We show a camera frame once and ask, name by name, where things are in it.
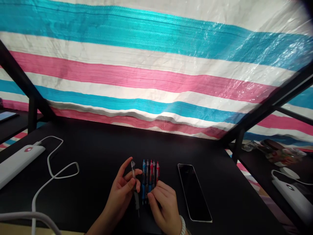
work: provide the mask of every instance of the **bracelet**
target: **bracelet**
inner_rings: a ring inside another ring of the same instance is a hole
[[[182,231],[181,231],[180,235],[185,235],[185,233],[186,233],[186,224],[185,224],[184,218],[181,215],[180,215],[180,219],[182,221]]]

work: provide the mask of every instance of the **plastic tarp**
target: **plastic tarp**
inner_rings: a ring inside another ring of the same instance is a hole
[[[298,1],[0,0],[0,39],[57,115],[219,139],[313,58]],[[313,88],[285,106],[313,117]],[[5,107],[28,99],[0,69]],[[312,148],[275,112],[246,140]]]

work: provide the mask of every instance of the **retractable pen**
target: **retractable pen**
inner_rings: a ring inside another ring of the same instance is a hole
[[[142,185],[141,185],[141,191],[142,191],[142,196],[141,196],[141,200],[142,200],[142,204],[143,204],[143,201],[144,201],[144,197],[145,197],[145,190],[144,190],[144,177],[145,177],[145,174],[146,174],[146,163],[144,162],[143,160],[143,164],[142,164]]]
[[[153,173],[152,173],[152,190],[155,187],[155,167],[156,167],[156,163],[153,160]]]
[[[156,162],[156,183],[159,180],[159,176],[160,176],[160,166],[159,166],[159,162]]]
[[[145,203],[147,203],[147,198],[148,198],[148,178],[149,177],[149,160],[147,159],[147,163],[146,163],[146,185],[145,185]]]
[[[135,166],[135,163],[133,162],[133,160],[131,160],[130,162],[130,165],[131,165],[131,172],[133,174],[133,178],[135,179],[136,181],[136,174],[135,174],[135,169],[134,169],[134,166]],[[139,217],[139,196],[138,196],[138,193],[136,191],[136,183],[135,183],[135,187],[134,187],[134,197],[135,197],[135,203],[136,203],[136,210],[138,210],[138,217]]]
[[[152,186],[152,173],[153,173],[153,163],[151,160],[151,162],[150,162],[149,192],[151,192],[151,186]]]

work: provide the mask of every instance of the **smartphone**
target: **smartphone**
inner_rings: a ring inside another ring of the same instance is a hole
[[[3,112],[0,113],[0,122],[3,122],[4,120],[7,120],[9,118],[12,118],[14,116],[17,116],[17,113],[12,113],[12,112]]]
[[[192,221],[212,223],[198,177],[192,165],[178,164],[187,210]]]

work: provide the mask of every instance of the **desk surface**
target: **desk surface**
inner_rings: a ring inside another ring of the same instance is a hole
[[[0,113],[6,111],[17,113],[19,115],[0,122],[0,144],[24,131],[28,126],[28,112],[14,109],[1,109]],[[42,114],[37,115],[37,119],[42,117]]]
[[[37,211],[49,215],[60,229],[86,232],[103,210],[120,165],[132,156],[160,163],[160,179],[177,195],[180,214],[192,234],[286,234],[244,175],[216,141],[169,133],[140,130],[97,122],[63,118],[49,122],[0,153],[0,162],[18,149],[55,135],[63,145],[51,159],[54,173],[77,161],[77,176],[53,180],[39,194]],[[36,191],[50,179],[47,155],[58,145],[47,139],[46,151],[0,190],[0,213],[30,211]],[[196,170],[213,223],[192,222],[185,206],[177,164]],[[148,221],[150,216],[141,216]],[[14,221],[31,225],[31,221]],[[138,223],[133,204],[117,226],[120,230],[146,231]]]
[[[284,199],[281,193],[275,188],[272,183],[272,170],[278,170],[279,167],[270,163],[264,154],[259,150],[253,150],[246,152],[241,150],[239,155],[240,162],[247,168],[251,175],[261,185],[261,187],[268,193],[273,201],[281,208],[281,210],[287,215],[287,217],[293,222],[293,224],[303,233],[312,232],[312,227],[307,227],[300,217],[294,212],[289,203]],[[303,161],[288,167],[300,176],[300,181],[304,183],[313,182],[313,159],[311,157],[303,158]],[[278,179],[292,184],[294,180],[285,177],[282,174],[274,173]],[[305,185],[311,192],[313,192],[313,186]]]

